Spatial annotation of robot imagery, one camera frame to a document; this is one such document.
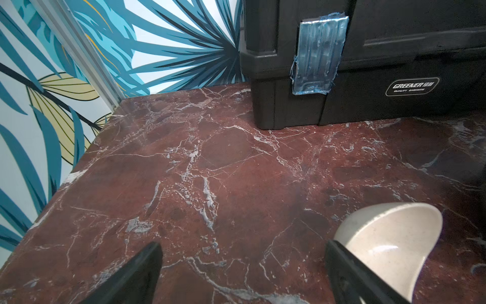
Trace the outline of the beige plastic ladle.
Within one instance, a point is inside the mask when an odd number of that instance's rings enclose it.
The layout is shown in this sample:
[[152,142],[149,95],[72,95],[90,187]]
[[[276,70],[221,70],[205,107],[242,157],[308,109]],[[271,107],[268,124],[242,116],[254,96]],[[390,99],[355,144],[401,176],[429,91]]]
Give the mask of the beige plastic ladle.
[[442,231],[440,211],[427,203],[381,203],[359,209],[334,240],[407,301]]

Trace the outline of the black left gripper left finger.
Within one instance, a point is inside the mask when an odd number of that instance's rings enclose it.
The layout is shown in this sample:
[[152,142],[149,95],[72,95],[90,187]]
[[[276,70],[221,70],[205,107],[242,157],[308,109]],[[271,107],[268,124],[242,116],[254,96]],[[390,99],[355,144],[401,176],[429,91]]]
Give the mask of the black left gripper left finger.
[[152,303],[162,263],[161,245],[150,242],[81,302]]

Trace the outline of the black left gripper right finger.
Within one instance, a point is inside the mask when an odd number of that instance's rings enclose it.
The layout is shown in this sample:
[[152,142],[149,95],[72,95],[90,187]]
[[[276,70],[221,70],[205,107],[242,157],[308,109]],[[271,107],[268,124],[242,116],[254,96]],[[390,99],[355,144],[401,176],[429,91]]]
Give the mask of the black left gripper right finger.
[[335,303],[408,303],[338,241],[328,241],[325,267]]

